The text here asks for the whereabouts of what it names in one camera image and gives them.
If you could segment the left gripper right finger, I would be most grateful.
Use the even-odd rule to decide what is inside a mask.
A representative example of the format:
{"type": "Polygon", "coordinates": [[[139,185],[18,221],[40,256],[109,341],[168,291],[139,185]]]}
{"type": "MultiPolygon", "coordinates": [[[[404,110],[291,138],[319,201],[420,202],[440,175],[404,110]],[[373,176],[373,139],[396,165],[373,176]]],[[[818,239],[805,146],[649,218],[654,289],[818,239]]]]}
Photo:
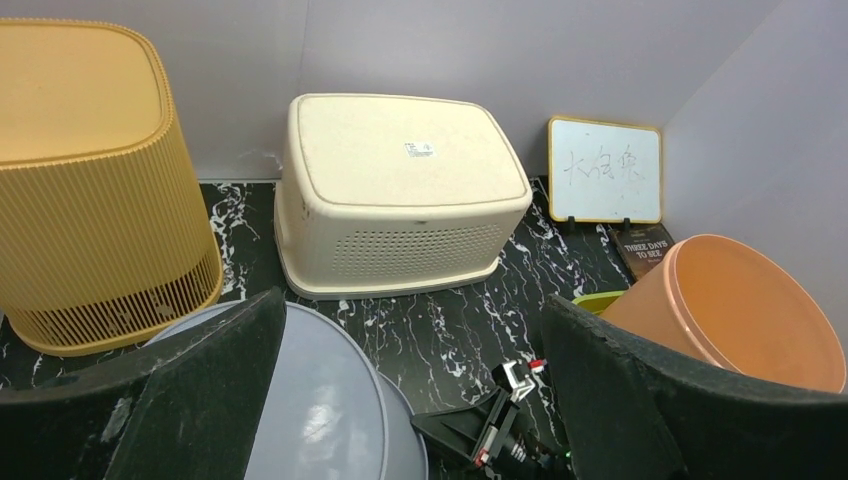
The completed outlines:
{"type": "Polygon", "coordinates": [[[580,479],[843,479],[847,398],[734,373],[557,295],[541,313],[580,479]]]}

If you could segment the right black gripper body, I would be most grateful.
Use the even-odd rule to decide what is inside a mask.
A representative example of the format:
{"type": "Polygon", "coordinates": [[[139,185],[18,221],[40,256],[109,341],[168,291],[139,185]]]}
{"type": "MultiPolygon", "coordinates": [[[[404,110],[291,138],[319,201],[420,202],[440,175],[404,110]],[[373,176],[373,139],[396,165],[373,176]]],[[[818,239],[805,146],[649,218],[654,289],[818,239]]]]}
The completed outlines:
{"type": "Polygon", "coordinates": [[[572,479],[567,453],[555,451],[529,431],[501,428],[488,449],[486,472],[494,479],[572,479]]]}

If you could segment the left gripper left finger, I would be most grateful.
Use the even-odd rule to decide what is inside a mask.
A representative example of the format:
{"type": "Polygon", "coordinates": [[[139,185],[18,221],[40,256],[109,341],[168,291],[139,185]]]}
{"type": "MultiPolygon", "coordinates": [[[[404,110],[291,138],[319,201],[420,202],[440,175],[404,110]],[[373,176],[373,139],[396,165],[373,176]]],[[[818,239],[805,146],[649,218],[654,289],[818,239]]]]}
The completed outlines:
{"type": "Polygon", "coordinates": [[[241,479],[286,325],[270,289],[185,331],[1,393],[5,479],[241,479]]]}

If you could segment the orange mesh basket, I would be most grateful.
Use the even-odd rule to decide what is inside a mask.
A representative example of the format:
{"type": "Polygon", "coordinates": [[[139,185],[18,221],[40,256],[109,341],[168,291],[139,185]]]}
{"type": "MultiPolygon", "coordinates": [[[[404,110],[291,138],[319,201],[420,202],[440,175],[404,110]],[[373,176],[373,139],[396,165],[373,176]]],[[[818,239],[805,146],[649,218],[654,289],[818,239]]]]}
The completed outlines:
{"type": "Polygon", "coordinates": [[[83,356],[212,305],[222,259],[164,64],[126,27],[1,22],[1,308],[83,356]]]}

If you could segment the cream perforated basket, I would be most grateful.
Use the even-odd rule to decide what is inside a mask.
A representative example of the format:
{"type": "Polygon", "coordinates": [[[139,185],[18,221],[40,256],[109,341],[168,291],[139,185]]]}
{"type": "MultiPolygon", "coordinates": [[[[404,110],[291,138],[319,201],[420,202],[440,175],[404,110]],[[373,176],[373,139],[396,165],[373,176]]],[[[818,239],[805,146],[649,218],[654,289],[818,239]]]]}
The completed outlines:
{"type": "Polygon", "coordinates": [[[308,93],[287,128],[275,240],[288,286],[310,300],[482,281],[533,199],[504,131],[474,103],[308,93]]]}

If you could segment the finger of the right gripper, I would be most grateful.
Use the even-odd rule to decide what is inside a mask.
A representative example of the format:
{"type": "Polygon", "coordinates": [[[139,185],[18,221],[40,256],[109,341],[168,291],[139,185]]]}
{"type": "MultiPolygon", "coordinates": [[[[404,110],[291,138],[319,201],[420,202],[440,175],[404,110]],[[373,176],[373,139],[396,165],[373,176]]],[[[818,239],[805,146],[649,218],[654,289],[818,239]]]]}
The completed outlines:
{"type": "Polygon", "coordinates": [[[414,414],[410,423],[428,450],[461,467],[493,466],[515,444],[512,429],[520,407],[505,390],[464,408],[414,414]]]}

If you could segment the grey and tan bucket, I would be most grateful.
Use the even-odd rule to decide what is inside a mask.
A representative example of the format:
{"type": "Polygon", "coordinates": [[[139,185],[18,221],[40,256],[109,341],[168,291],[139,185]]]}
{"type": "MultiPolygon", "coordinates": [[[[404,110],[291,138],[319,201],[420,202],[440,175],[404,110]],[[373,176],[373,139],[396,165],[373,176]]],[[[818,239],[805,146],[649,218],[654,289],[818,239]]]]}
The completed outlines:
{"type": "Polygon", "coordinates": [[[276,299],[283,334],[246,455],[192,447],[164,479],[427,479],[427,448],[400,389],[317,311],[276,299]]]}

